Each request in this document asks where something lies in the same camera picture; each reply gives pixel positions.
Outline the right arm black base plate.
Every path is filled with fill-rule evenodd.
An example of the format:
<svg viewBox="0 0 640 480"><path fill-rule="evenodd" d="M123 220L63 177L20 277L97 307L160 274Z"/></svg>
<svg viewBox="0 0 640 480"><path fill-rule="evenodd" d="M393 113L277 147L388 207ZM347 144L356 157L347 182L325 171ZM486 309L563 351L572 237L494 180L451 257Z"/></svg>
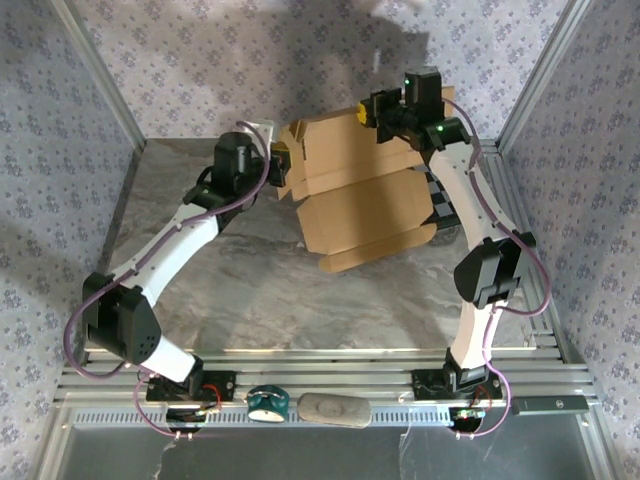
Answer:
<svg viewBox="0 0 640 480"><path fill-rule="evenodd" d="M503 398L501 381L487 369L478 378L465 381L445 369L416 369L410 374L417 401L471 400L476 393L486 393L492 400Z"/></svg>

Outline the aluminium side rail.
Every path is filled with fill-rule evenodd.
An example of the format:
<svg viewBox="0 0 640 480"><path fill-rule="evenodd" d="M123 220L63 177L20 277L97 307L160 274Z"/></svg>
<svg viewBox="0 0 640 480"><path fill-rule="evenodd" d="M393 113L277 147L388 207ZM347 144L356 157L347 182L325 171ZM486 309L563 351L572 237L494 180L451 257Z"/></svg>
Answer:
<svg viewBox="0 0 640 480"><path fill-rule="evenodd" d="M531 231L509 163L501 157L494 140L481 140L480 144L483 153L480 169L499 205L520 230ZM525 275L518 295L522 298L522 308L532 310L541 305L544 284L536 266L531 267ZM537 349L558 348L551 306L542 314L529 317L527 323L531 329L531 341Z"/></svg>

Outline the aluminium corner post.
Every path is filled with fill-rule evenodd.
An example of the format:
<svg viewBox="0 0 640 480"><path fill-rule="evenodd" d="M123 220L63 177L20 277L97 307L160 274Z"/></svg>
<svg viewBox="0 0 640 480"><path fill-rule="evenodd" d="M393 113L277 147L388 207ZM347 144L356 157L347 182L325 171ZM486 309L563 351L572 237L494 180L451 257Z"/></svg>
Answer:
<svg viewBox="0 0 640 480"><path fill-rule="evenodd" d="M73 0L48 0L48 2L60 19L71 44L83 61L129 143L137 153L142 153L146 145L146 137L140 130L133 113L99 54L93 36L85 26Z"/></svg>
<svg viewBox="0 0 640 480"><path fill-rule="evenodd" d="M593 0L567 0L511 114L495 140L500 155L506 155L512 149L592 3Z"/></svg>

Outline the aluminium rail frame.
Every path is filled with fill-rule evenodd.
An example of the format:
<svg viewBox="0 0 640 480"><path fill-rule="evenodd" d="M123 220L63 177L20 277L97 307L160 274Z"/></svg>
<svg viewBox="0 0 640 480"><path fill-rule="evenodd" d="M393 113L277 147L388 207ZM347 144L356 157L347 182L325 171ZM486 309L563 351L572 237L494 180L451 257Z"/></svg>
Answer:
<svg viewBox="0 0 640 480"><path fill-rule="evenodd" d="M412 393L413 370L444 364L444 352L429 349L238 349L203 352L200 357L208 369L236 373L236 404L249 389L263 384L279 386L292 398L315 390L393 403ZM563 361L556 347L498 348L493 360L516 397L581 395L590 404L598 402L588 367Z"/></svg>

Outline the grey oval stone pad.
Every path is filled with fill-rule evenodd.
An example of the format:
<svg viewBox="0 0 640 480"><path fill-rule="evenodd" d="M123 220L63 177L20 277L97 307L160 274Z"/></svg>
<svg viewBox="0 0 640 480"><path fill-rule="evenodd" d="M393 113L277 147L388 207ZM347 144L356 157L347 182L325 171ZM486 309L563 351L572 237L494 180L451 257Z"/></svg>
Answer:
<svg viewBox="0 0 640 480"><path fill-rule="evenodd" d="M297 401L298 416L310 423L363 429L371 424L372 408L361 397L305 393Z"/></svg>

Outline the brown cardboard box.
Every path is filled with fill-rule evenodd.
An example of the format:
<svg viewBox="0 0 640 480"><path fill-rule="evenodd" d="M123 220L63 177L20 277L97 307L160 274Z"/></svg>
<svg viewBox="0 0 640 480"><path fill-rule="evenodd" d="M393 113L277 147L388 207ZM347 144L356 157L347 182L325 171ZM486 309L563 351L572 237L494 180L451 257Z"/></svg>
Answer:
<svg viewBox="0 0 640 480"><path fill-rule="evenodd" d="M306 249L338 273L422 246L439 231L420 154L403 140L378 144L357 108L295 120L279 142L291 167L280 198L290 197Z"/></svg>

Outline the black rectangular bar device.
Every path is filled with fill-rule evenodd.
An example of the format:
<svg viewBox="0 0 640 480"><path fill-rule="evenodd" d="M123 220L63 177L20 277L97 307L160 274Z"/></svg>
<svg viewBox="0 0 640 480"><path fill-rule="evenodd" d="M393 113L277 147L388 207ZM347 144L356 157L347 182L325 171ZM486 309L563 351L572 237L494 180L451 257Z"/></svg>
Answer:
<svg viewBox="0 0 640 480"><path fill-rule="evenodd" d="M514 415L577 415L587 413L589 404L582 395L521 396L511 402Z"/></svg>

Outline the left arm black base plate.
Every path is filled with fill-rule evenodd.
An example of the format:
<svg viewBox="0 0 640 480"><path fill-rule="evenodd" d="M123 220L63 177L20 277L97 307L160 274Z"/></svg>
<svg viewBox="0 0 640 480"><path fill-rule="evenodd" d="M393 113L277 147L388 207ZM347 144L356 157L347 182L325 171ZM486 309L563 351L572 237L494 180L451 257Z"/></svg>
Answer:
<svg viewBox="0 0 640 480"><path fill-rule="evenodd" d="M234 398L236 373L225 370L203 370L183 382L165 377L152 378L146 390L149 402L230 402Z"/></svg>

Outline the black grey checkerboard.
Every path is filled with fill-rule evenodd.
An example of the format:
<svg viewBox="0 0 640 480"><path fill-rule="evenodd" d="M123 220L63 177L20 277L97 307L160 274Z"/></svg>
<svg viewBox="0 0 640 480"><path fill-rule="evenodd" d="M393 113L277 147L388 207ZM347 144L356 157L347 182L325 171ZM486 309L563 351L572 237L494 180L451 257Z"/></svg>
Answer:
<svg viewBox="0 0 640 480"><path fill-rule="evenodd" d="M426 169L425 176L429 187L433 212L425 219L424 225L433 224L438 230L444 230L461 224L448 192L440 180Z"/></svg>

